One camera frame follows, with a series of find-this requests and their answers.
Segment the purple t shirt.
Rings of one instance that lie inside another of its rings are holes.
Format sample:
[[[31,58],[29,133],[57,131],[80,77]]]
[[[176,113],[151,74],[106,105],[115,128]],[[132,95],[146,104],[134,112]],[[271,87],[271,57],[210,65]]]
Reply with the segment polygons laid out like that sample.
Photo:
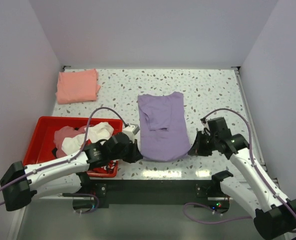
[[[171,162],[183,158],[191,148],[185,114],[184,96],[138,96],[140,152],[148,161]]]

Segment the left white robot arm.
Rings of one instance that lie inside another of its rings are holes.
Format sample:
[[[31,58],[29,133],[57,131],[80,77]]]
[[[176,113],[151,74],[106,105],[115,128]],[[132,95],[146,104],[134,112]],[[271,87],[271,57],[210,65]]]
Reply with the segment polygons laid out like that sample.
[[[69,175],[108,165],[114,160],[135,163],[143,159],[137,140],[119,132],[108,140],[101,139],[96,143],[86,144],[80,151],[55,160],[24,166],[14,162],[0,180],[5,208],[15,211],[31,203],[38,189],[48,187],[49,183]]]

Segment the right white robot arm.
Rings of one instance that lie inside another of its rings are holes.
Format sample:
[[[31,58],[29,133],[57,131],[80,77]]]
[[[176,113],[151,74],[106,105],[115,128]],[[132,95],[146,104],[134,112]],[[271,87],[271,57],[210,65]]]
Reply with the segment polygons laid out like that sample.
[[[226,195],[235,200],[253,219],[260,236],[273,240],[296,230],[296,199],[290,199],[271,180],[255,158],[250,143],[241,134],[232,134],[223,117],[207,120],[198,131],[189,154],[208,157],[214,151],[225,156],[242,174],[249,188],[244,187],[229,171],[211,177],[207,194]]]

